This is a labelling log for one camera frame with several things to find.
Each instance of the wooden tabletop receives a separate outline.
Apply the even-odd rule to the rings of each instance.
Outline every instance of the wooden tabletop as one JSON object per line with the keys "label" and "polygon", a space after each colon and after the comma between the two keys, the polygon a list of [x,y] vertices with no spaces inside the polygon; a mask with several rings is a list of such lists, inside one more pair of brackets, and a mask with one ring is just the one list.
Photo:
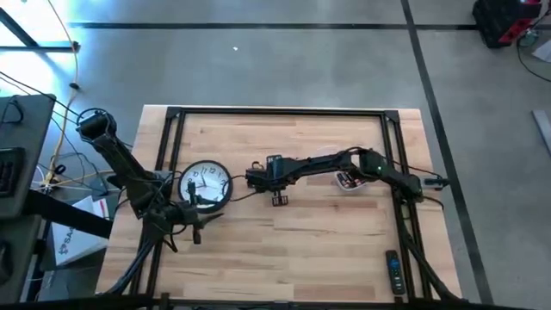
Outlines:
{"label": "wooden tabletop", "polygon": [[[139,123],[133,155],[149,170],[156,162],[165,111],[166,106],[145,106]],[[401,109],[399,115],[409,164],[431,170],[420,111]],[[384,152],[380,121],[355,116],[192,114],[186,115],[177,169],[212,159],[239,175],[269,155],[305,158],[351,146]],[[235,180],[234,197],[250,192],[244,179]],[[224,216],[202,231],[202,245],[193,245],[191,231],[176,236],[178,253],[163,248],[156,295],[393,302],[384,253],[399,246],[389,186],[376,182],[346,193],[333,174],[325,174],[304,177],[285,194],[285,207],[272,207],[269,193],[228,203]],[[431,191],[425,194],[437,197]],[[443,211],[426,201],[418,204],[418,218],[428,261],[449,289],[461,295]],[[124,205],[115,217],[98,292],[110,288],[133,260],[140,231],[141,223]],[[414,259],[412,265],[420,295]],[[141,291],[148,271],[149,261]]]}

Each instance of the gray floor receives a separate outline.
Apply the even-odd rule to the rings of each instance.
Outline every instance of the gray floor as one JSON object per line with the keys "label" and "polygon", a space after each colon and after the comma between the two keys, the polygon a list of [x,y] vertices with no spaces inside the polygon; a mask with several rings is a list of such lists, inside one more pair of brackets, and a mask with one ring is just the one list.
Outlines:
{"label": "gray floor", "polygon": [[[473,23],[473,0],[410,2],[417,24]],[[69,22],[405,23],[399,0],[54,3]],[[50,25],[47,31],[37,27],[35,18],[22,23],[34,35],[63,39],[54,16],[44,8],[39,25]],[[12,10],[29,12],[20,7]],[[405,30],[70,32],[83,46],[78,54],[78,82],[84,91],[74,109],[108,109],[126,141],[133,140],[143,104],[415,108],[424,113],[435,167],[444,173]],[[551,158],[529,112],[545,109],[551,115],[551,87],[520,66],[513,47],[488,50],[474,31],[420,31],[419,39],[494,300],[499,305],[546,308],[551,290],[547,266],[551,260],[547,203],[551,200]],[[65,86],[74,69],[72,56],[48,57],[2,53],[0,70],[66,101],[69,90]],[[524,57],[535,71],[551,77],[551,65],[528,54]],[[77,140],[74,127],[69,128],[75,146],[107,168],[90,146]],[[51,127],[42,163],[47,162],[58,138],[59,130]],[[69,164],[78,175],[76,162]],[[70,192],[67,199],[80,195],[80,191]],[[449,192],[443,200],[449,206],[446,221],[463,293],[477,301]],[[69,278],[80,283],[85,277]],[[51,298],[74,295],[65,291],[64,281],[59,283],[58,293]],[[83,285],[83,290],[91,292],[90,285]]]}

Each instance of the black remote control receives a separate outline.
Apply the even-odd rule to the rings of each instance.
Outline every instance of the black remote control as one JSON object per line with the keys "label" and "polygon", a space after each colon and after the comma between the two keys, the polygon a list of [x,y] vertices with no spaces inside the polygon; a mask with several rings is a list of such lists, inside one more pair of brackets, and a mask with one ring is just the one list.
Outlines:
{"label": "black remote control", "polygon": [[390,277],[390,287],[395,295],[402,295],[406,292],[404,287],[404,277],[399,264],[398,252],[391,250],[385,252],[387,256],[388,276]]}

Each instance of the black metal frame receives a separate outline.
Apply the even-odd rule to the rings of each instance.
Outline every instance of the black metal frame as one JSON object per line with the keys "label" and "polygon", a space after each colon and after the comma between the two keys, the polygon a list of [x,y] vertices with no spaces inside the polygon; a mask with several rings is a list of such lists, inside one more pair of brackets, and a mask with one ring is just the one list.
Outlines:
{"label": "black metal frame", "polygon": [[523,310],[522,308],[500,307],[493,305],[481,305],[468,302],[449,301],[427,301],[414,299],[408,303],[361,303],[361,302],[287,302],[287,301],[196,301],[196,300],[173,300],[169,294],[163,293],[160,298],[153,298],[147,294],[137,295],[103,295],[89,298],[79,298],[61,301],[39,301],[27,302],[13,305],[0,305],[0,310],[30,310],[30,309],[79,309],[79,310],[119,310],[119,309],[141,309],[158,306],[159,310],[172,310],[174,307],[203,307],[206,309],[270,309],[270,310],[323,310],[328,307],[337,309],[388,309],[388,310]]}
{"label": "black metal frame", "polygon": [[26,51],[26,52],[77,52],[80,49],[78,42],[73,41],[55,41],[41,42],[35,41],[4,9],[0,8],[0,22],[14,34],[25,46],[0,46],[0,51]]}
{"label": "black metal frame", "polygon": [[[401,132],[401,125],[399,121],[399,114],[396,110],[358,110],[358,109],[310,109],[310,108],[208,108],[208,107],[168,107],[164,118],[163,134],[161,137],[161,143],[158,149],[157,163],[155,165],[156,170],[162,170],[164,157],[168,145],[168,139],[170,135],[170,127],[173,120],[177,117],[178,123],[176,125],[176,134],[174,138],[174,148],[170,156],[169,169],[170,171],[176,170],[176,164],[178,160],[178,154],[180,151],[180,143],[183,136],[183,125],[185,122],[185,115],[188,114],[223,114],[223,115],[318,115],[318,116],[365,116],[376,117],[381,122],[382,138],[385,146],[385,156],[388,162],[394,161],[394,154],[392,148],[392,141],[390,135],[390,126],[394,130],[394,138],[398,148],[398,161],[400,162],[400,168],[403,172],[408,172],[406,147],[404,145],[404,139]],[[396,189],[392,190],[394,215],[397,221],[396,229],[399,235],[399,251],[402,262],[402,270],[404,273],[404,279],[406,283],[406,292],[408,300],[412,301],[416,299],[415,286],[413,283],[412,265],[410,261],[410,252],[407,250],[405,241],[403,240],[406,235],[402,232],[406,229],[406,225],[400,225],[399,221],[405,224],[404,215],[402,212],[402,199]],[[409,203],[407,205],[409,211],[409,221],[412,226],[413,242],[418,249],[423,253],[423,242],[421,237],[421,231],[419,228],[418,215],[415,203]],[[148,296],[153,297],[155,292],[155,284],[157,280],[158,268],[160,265],[160,256],[162,253],[162,243],[155,246],[155,250],[152,255],[152,264],[150,268],[149,278],[145,293]],[[129,294],[136,295],[139,292],[139,279],[141,277],[141,270],[136,273],[131,284]],[[426,300],[431,299],[430,283],[424,274],[420,272],[423,297]],[[213,304],[213,301],[196,301],[202,304]],[[262,304],[273,304],[273,301],[261,302]],[[188,300],[171,300],[173,305],[189,305]],[[233,305],[247,305],[249,301],[234,301]],[[301,303],[302,306],[316,306],[316,307],[349,307],[356,305],[359,308],[388,308],[394,306],[392,303],[311,303],[307,305]]]}

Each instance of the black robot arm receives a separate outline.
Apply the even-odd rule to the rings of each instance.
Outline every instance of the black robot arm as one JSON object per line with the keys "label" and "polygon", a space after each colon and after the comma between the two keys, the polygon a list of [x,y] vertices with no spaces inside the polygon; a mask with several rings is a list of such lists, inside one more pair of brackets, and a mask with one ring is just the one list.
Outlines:
{"label": "black robot arm", "polygon": [[[352,163],[352,156],[358,155],[359,167]],[[368,182],[381,180],[396,187],[407,200],[421,202],[423,190],[417,176],[396,171],[393,163],[388,164],[378,152],[353,147],[332,155],[314,158],[293,159],[281,155],[269,156],[266,167],[253,163],[245,172],[247,185],[257,192],[279,192],[305,176],[345,171],[354,178]]]}
{"label": "black robot arm", "polygon": [[127,189],[127,197],[136,217],[140,219],[150,206],[164,204],[159,189],[164,180],[145,170],[116,136],[113,116],[101,110],[79,122],[78,132],[105,158],[115,175],[109,182]]}

